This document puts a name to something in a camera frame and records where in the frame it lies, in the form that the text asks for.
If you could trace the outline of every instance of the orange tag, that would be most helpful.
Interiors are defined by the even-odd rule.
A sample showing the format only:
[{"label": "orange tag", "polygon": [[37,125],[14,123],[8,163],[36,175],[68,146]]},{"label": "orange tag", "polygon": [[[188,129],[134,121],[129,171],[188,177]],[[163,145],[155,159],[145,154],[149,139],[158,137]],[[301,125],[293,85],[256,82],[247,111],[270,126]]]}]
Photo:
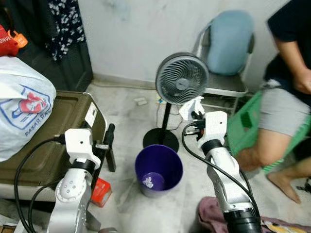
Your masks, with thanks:
[{"label": "orange tag", "polygon": [[13,31],[15,36],[11,36],[10,30],[8,30],[8,35],[17,42],[17,46],[21,49],[25,47],[28,44],[28,40],[22,33],[17,33],[16,31]]}]

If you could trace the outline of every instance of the brown storage box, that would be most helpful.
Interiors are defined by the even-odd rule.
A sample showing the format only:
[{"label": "brown storage box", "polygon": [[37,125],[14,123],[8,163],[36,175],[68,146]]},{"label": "brown storage box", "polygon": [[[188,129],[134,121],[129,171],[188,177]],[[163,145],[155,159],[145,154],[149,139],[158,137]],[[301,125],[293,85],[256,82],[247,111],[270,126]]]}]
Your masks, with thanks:
[{"label": "brown storage box", "polygon": [[[0,163],[0,183],[14,184],[16,169],[25,155],[38,143],[63,134],[69,128],[85,126],[85,116],[91,105],[96,103],[88,93],[58,91],[50,118],[33,138],[14,156]],[[92,126],[93,140],[103,140],[105,120],[99,108]],[[54,142],[38,148],[27,161],[19,178],[19,185],[46,185],[63,177],[70,167],[65,145]]]},{"label": "brown storage box", "polygon": [[0,233],[14,233],[16,227],[2,226],[0,227]]}]

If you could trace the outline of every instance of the floral cloth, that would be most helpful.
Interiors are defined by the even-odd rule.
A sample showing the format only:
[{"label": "floral cloth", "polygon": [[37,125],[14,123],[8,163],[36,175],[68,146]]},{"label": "floral cloth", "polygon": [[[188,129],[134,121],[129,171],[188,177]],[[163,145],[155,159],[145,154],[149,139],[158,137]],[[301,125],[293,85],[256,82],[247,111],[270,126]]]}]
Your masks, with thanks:
[{"label": "floral cloth", "polygon": [[72,43],[86,40],[77,0],[48,0],[58,35],[46,43],[53,60],[60,61]]}]

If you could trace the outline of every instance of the purple trash bin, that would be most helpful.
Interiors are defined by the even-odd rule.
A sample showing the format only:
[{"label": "purple trash bin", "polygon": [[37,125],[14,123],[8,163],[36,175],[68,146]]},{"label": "purple trash bin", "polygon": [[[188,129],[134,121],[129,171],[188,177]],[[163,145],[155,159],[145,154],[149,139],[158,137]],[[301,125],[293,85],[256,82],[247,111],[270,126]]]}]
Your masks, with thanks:
[{"label": "purple trash bin", "polygon": [[144,195],[157,198],[174,188],[183,176],[178,154],[164,145],[145,147],[135,161],[135,172]]}]

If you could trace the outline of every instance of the gray shorts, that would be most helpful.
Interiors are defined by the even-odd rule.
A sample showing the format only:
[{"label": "gray shorts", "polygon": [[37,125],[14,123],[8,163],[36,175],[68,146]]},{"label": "gray shorts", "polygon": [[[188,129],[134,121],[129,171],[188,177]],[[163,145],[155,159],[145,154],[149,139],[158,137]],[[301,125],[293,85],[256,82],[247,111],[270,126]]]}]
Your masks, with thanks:
[{"label": "gray shorts", "polygon": [[286,90],[266,88],[262,91],[259,128],[294,136],[310,107]]}]

